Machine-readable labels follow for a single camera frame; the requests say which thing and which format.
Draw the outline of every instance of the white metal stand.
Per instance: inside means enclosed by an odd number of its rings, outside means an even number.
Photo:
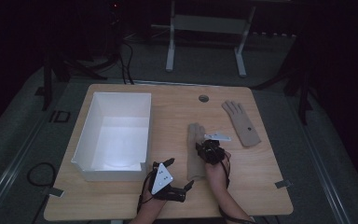
[[[225,34],[242,35],[240,44],[234,49],[235,58],[240,77],[246,77],[245,65],[243,63],[242,51],[246,38],[249,34],[252,19],[255,14],[255,7],[252,7],[247,20],[224,19],[214,17],[199,17],[175,14],[175,0],[171,1],[171,25],[170,25],[170,45],[168,48],[167,72],[173,71],[173,61],[175,55],[175,29],[202,32],[215,32]]]

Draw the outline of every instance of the glove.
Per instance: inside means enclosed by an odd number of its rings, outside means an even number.
[[[205,162],[198,155],[196,143],[202,144],[205,140],[205,129],[198,123],[188,125],[187,138],[187,180],[200,180],[205,177]]]
[[[261,142],[254,125],[249,120],[241,104],[237,104],[234,101],[225,101],[222,107],[230,116],[237,136],[244,147],[252,147]]]

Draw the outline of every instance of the tabletop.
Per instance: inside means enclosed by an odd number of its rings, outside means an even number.
[[[152,141],[150,164],[175,158],[168,170],[173,187],[182,188],[187,176],[187,126],[198,122],[206,133],[230,136],[221,142],[231,153],[230,194],[250,216],[289,215],[293,212],[286,188],[277,188],[282,174],[275,159],[255,98],[248,88],[175,85],[94,84],[89,87],[76,126],[62,160],[54,188],[64,190],[61,198],[50,197],[45,209],[47,220],[131,219],[143,182],[88,182],[71,159],[87,117],[92,95],[102,92],[150,92],[152,95]],[[207,95],[209,101],[199,100]],[[255,126],[261,143],[243,147],[227,112],[225,100],[242,103]],[[220,217],[217,203],[206,180],[196,181],[183,203],[168,202],[158,218]]]

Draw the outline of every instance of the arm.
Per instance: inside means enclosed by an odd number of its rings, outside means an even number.
[[[228,160],[231,157],[231,154],[226,152],[226,155],[227,156],[222,161],[222,163],[227,167],[226,169],[229,172]],[[222,164],[217,163],[216,165],[211,165],[210,163],[205,163],[205,172],[213,195],[224,213],[236,219],[252,221],[251,218],[246,214],[246,212],[243,211],[243,209],[235,202],[235,200],[229,194],[226,185],[227,178]],[[234,223],[236,222],[227,220],[227,224]]]
[[[159,212],[164,207],[167,201],[158,199],[152,199],[152,194],[147,188],[144,188],[142,206],[138,212],[138,215],[130,222],[130,224],[152,224],[158,217]]]

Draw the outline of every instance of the white plastic bin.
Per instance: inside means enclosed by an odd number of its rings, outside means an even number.
[[[151,93],[94,92],[72,164],[87,181],[147,176]]]

